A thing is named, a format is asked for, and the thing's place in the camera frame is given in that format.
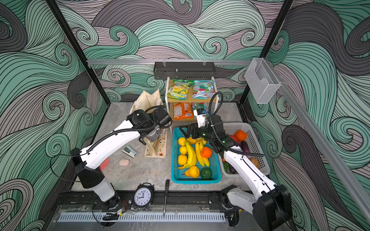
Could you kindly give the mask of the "small yellow pear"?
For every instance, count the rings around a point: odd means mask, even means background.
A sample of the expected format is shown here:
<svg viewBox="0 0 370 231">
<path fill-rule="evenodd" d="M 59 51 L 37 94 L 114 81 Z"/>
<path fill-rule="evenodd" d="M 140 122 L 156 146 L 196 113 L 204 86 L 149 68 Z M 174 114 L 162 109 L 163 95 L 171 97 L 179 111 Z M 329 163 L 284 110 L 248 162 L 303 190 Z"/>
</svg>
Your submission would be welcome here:
<svg viewBox="0 0 370 231">
<path fill-rule="evenodd" d="M 203 145 L 206 145 L 206 144 L 207 144 L 207 142 L 206 142 L 203 138 L 201 138 L 201 139 L 200 139 L 200 141 L 201 141 L 201 143 L 202 143 Z"/>
</svg>

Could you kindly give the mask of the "wrinkled yellow fruit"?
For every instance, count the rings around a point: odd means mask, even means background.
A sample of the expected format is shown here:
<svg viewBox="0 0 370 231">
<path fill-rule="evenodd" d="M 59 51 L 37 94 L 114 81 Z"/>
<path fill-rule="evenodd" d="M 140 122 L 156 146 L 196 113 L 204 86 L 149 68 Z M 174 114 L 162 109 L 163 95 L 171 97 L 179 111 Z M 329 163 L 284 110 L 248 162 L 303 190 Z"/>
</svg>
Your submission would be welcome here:
<svg viewBox="0 0 370 231">
<path fill-rule="evenodd" d="M 196 144 L 198 142 L 197 139 L 193 139 L 192 137 L 189 137 L 187 138 L 187 141 L 190 143 L 190 144 Z"/>
</svg>

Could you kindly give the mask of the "large yellow banana bunch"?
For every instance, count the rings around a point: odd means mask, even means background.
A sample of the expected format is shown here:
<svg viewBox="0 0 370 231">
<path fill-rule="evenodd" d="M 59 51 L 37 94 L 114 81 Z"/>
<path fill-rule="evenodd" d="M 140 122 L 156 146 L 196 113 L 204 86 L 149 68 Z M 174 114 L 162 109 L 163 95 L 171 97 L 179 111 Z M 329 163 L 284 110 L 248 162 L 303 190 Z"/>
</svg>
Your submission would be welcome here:
<svg viewBox="0 0 370 231">
<path fill-rule="evenodd" d="M 195 163 L 196 163 L 195 150 L 188 141 L 186 141 L 186 147 L 187 147 L 187 150 L 188 150 L 188 153 L 186 155 L 186 156 L 188 156 L 188 162 L 184 166 L 179 165 L 178 169 L 190 168 L 191 166 L 194 166 Z"/>
</svg>

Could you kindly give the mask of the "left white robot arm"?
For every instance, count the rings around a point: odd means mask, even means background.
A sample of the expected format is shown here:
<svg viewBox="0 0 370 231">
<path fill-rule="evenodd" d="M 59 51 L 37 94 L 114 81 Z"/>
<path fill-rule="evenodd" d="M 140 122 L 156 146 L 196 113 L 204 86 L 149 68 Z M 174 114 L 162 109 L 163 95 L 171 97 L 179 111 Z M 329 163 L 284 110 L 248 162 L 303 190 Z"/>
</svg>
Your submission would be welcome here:
<svg viewBox="0 0 370 231">
<path fill-rule="evenodd" d="M 172 119 L 163 105 L 139 109 L 97 142 L 83 149 L 72 150 L 70 156 L 83 188 L 91 189 L 102 203 L 111 203 L 110 207 L 114 207 L 119 198 L 112 184 L 106 180 L 101 164 L 132 140 L 138 140 L 143 145 L 154 142 L 171 123 Z"/>
</svg>

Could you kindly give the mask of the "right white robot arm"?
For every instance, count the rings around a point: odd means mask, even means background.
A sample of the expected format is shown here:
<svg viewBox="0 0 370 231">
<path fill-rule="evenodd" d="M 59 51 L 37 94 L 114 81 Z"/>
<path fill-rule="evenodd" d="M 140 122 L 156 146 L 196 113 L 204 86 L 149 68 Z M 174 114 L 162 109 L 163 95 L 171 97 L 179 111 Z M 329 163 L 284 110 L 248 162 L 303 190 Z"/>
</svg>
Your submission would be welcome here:
<svg viewBox="0 0 370 231">
<path fill-rule="evenodd" d="M 291 194 L 284 185 L 277 185 L 264 175 L 248 158 L 239 144 L 224 130 L 220 116 L 211 115 L 199 125 L 181 126 L 179 130 L 186 138 L 204 138 L 213 151 L 224 158 L 249 186 L 251 193 L 239 188 L 229 190 L 230 204 L 251 213 L 264 231 L 273 231 L 288 222 L 293 216 Z"/>
</svg>

